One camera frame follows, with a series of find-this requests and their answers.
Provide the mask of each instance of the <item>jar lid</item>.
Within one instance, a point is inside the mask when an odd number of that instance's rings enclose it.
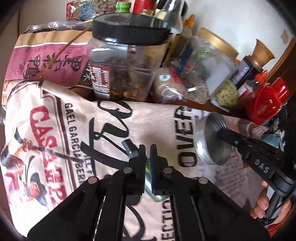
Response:
[[[239,54],[229,43],[224,39],[220,38],[218,35],[214,34],[206,28],[200,28],[198,35],[201,36],[205,41],[209,42],[211,45],[219,49],[222,53],[227,55],[231,59],[235,59]]]
[[[265,77],[267,76],[268,71],[264,70],[262,73],[256,74],[255,79],[259,82],[260,85],[265,83]]]
[[[111,13],[93,20],[96,39],[127,45],[161,45],[170,34],[167,22],[133,13]]]

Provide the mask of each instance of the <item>nutrition label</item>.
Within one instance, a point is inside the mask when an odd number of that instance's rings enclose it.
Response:
[[[110,99],[110,67],[90,64],[92,85],[98,97]]]

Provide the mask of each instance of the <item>red plastic container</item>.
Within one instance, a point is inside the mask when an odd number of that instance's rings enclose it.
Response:
[[[141,13],[142,9],[153,10],[156,1],[154,0],[135,0],[133,13]]]
[[[289,95],[290,91],[282,78],[277,78],[272,85],[264,85],[246,107],[250,119],[258,125],[270,120],[280,111]]]

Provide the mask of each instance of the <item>plastic bag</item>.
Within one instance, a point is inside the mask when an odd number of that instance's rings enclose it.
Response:
[[[168,104],[181,100],[186,89],[178,75],[171,68],[159,68],[153,81],[152,97],[156,103]]]
[[[114,13],[117,0],[78,0],[67,3],[67,20],[87,21],[96,16]]]
[[[15,80],[39,80],[47,64],[80,31],[51,31],[21,34],[12,51],[4,78],[2,105],[7,104],[7,86]],[[81,96],[92,92],[87,43],[91,32],[84,33],[75,40],[48,68],[44,79],[66,88],[74,88]]]
[[[25,33],[40,33],[48,32],[53,30],[64,31],[64,30],[80,30],[86,29],[91,22],[81,22],[81,21],[65,21],[65,22],[51,22],[38,25],[29,25]]]

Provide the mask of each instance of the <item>electrical outlet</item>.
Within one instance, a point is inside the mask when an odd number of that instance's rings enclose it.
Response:
[[[283,33],[281,34],[281,40],[283,41],[284,44],[286,44],[288,42],[288,35],[286,30],[283,31]]]

